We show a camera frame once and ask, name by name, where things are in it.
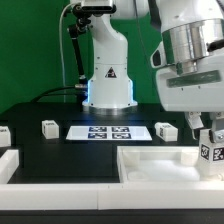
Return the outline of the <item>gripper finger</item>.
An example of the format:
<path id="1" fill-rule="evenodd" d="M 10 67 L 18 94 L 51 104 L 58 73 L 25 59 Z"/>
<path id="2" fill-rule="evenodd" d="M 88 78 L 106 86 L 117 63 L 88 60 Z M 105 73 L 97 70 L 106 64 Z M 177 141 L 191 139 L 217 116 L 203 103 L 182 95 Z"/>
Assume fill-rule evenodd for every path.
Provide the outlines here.
<path id="1" fill-rule="evenodd" d="M 211 136 L 213 143 L 224 142 L 224 112 L 211 112 Z"/>
<path id="2" fill-rule="evenodd" d="M 204 127 L 201 120 L 200 112 L 186 112 L 185 119 L 191 129 L 192 137 L 197 140 L 200 135 L 200 130 Z"/>

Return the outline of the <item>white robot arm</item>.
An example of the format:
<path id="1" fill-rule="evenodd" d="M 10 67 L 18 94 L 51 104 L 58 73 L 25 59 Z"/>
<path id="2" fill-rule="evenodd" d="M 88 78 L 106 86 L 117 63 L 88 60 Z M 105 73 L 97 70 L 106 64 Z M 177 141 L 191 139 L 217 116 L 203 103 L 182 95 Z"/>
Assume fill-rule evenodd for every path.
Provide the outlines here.
<path id="1" fill-rule="evenodd" d="M 183 112 L 201 136 L 224 143 L 224 0 L 70 0 L 75 31 L 92 37 L 87 111 L 118 113 L 137 106 L 128 70 L 156 71 L 158 99 Z"/>

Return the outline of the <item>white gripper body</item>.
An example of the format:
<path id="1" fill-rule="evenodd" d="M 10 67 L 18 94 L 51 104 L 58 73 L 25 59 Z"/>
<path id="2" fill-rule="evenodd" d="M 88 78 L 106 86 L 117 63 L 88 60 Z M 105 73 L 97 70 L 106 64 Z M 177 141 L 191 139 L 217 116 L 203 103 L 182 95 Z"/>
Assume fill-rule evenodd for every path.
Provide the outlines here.
<path id="1" fill-rule="evenodd" d="M 178 76 L 170 67 L 156 73 L 160 102 L 166 111 L 224 111 L 224 56 L 198 63 L 198 71 Z"/>

